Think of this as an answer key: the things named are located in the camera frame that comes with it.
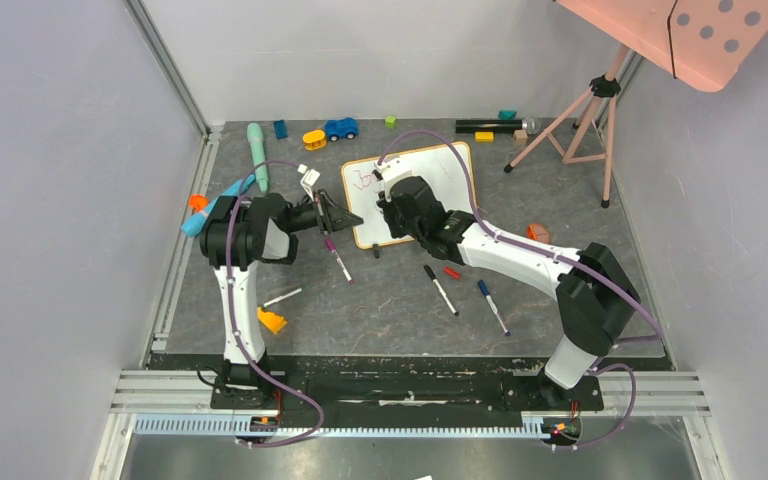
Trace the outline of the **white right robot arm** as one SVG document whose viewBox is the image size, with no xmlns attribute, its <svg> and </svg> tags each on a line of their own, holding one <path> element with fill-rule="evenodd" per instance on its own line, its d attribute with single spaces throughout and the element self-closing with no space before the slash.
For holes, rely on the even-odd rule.
<svg viewBox="0 0 768 480">
<path fill-rule="evenodd" d="M 393 236 L 410 236 L 438 260 L 500 273 L 556 301 L 563 337 L 537 382 L 551 408 L 577 396 L 581 378 L 618 341 L 640 302 L 607 247 L 553 247 L 492 231 L 470 212 L 446 209 L 419 176 L 386 186 L 376 204 Z"/>
</svg>

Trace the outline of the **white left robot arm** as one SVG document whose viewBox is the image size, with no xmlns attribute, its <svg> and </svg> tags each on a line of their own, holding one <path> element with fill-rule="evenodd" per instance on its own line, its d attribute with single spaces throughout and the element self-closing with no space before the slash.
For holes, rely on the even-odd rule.
<svg viewBox="0 0 768 480">
<path fill-rule="evenodd" d="M 317 229 L 329 235 L 363 223 L 362 217 L 335 203 L 323 189 L 299 203 L 278 193 L 216 199 L 197 239 L 222 298 L 225 344 L 220 384 L 236 388 L 248 406 L 262 407 L 274 394 L 274 381 L 265 374 L 266 345 L 258 319 L 258 268 L 292 264 L 298 254 L 299 231 Z"/>
</svg>

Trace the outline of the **red marker cap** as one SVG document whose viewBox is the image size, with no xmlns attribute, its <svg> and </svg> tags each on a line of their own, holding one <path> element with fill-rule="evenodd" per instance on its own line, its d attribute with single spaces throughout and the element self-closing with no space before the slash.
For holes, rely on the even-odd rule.
<svg viewBox="0 0 768 480">
<path fill-rule="evenodd" d="M 443 272 L 453 279 L 459 280 L 461 278 L 460 273 L 451 267 L 444 267 Z"/>
</svg>

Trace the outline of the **white whiteboard orange frame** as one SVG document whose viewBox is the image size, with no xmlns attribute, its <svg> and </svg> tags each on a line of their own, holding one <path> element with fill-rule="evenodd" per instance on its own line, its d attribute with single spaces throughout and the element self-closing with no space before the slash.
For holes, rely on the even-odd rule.
<svg viewBox="0 0 768 480">
<path fill-rule="evenodd" d="M 423 177 L 433 189 L 436 198 L 448 210 L 468 211 L 470 203 L 467 190 L 475 189 L 471 174 L 465 175 L 456 155 L 445 145 L 397 152 L 395 159 L 411 168 L 412 173 Z M 353 228 L 355 244 L 368 250 L 411 242 L 409 236 L 393 237 L 384 220 L 382 211 L 376 205 L 378 193 L 383 190 L 374 174 L 376 160 L 372 157 L 355 160 L 341 167 L 349 211 L 363 219 Z"/>
</svg>

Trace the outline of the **blue capped whiteboard marker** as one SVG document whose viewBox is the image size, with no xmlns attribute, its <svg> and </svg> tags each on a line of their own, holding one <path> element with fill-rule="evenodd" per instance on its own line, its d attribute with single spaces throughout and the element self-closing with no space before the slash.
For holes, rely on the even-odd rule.
<svg viewBox="0 0 768 480">
<path fill-rule="evenodd" d="M 502 315 L 501 315 L 497 305 L 495 304 L 487 284 L 485 283 L 485 281 L 483 279 L 481 279 L 481 280 L 477 281 L 477 286 L 478 286 L 481 294 L 484 296 L 486 302 L 488 303 L 489 308 L 491 309 L 491 312 L 493 313 L 494 317 L 496 318 L 496 320 L 500 324 L 500 326 L 501 326 L 501 328 L 502 328 L 502 330 L 504 332 L 504 335 L 505 336 L 510 336 L 511 335 L 511 331 L 510 331 L 509 327 L 506 325 L 505 320 L 503 319 L 503 317 L 502 317 Z"/>
</svg>

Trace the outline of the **purple capped whiteboard marker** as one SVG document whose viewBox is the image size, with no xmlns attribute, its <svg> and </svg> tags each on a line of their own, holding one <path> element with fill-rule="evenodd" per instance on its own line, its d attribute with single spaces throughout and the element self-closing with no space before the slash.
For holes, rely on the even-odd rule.
<svg viewBox="0 0 768 480">
<path fill-rule="evenodd" d="M 340 256 L 339 252 L 337 251 L 336 246 L 335 246 L 333 240 L 331 239 L 330 236 L 326 236 L 324 238 L 324 240 L 325 240 L 326 247 L 328 248 L 329 252 L 334 257 L 334 259 L 335 259 L 338 267 L 340 268 L 342 274 L 344 275 L 346 281 L 349 284 L 353 284 L 354 283 L 353 277 L 350 274 L 348 268 L 346 267 L 346 265 L 345 265 L 342 257 Z"/>
</svg>

